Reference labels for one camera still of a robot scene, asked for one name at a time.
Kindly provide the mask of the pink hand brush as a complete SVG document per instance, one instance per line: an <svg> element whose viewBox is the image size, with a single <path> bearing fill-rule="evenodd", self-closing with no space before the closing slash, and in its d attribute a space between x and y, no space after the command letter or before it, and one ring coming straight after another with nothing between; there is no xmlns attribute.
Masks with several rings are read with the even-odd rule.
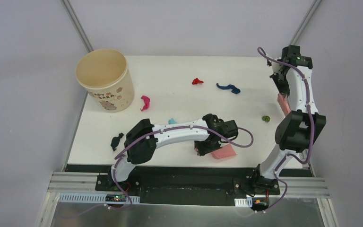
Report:
<svg viewBox="0 0 363 227"><path fill-rule="evenodd" d="M290 113L290 106L288 103L287 95L278 94L277 95L277 102L279 103L279 106L284 113L285 116L287 116Z"/></svg>

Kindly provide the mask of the pink plastic dustpan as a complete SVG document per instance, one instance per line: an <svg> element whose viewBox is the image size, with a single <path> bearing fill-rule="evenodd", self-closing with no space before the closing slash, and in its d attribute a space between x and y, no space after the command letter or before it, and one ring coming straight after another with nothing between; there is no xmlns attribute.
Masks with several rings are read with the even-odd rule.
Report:
<svg viewBox="0 0 363 227"><path fill-rule="evenodd" d="M211 152L211 156L216 160L220 160L235 157L237 156L237 153L235 152L231 144L227 144L220 149Z"/></svg>

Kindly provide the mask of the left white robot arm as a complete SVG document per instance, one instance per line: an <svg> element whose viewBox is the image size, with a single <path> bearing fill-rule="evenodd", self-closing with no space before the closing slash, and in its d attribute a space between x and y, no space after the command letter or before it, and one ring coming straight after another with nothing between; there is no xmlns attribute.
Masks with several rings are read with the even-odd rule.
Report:
<svg viewBox="0 0 363 227"><path fill-rule="evenodd" d="M224 121L215 114L177 124L152 124L149 119L139 121L126 135L125 149L116 157L109 171L107 185L113 191L125 186L131 171L151 160L156 149L170 144L192 141L198 156L221 148L221 140L234 140L238 127L234 120Z"/></svg>

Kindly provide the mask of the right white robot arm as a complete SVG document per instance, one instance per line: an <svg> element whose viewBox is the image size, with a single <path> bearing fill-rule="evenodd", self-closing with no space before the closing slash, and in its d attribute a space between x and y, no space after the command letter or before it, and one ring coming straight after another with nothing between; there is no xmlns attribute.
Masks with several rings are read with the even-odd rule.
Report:
<svg viewBox="0 0 363 227"><path fill-rule="evenodd" d="M300 47L296 45L284 47L277 60L268 57L262 47L257 51L272 67L270 78L281 97L287 99L289 109L276 129L275 147L256 167L249 181L251 191L260 194L277 187L279 173L290 159L294 158L302 165L309 163L313 144L327 120L319 113L313 98L311 57L301 55Z"/></svg>

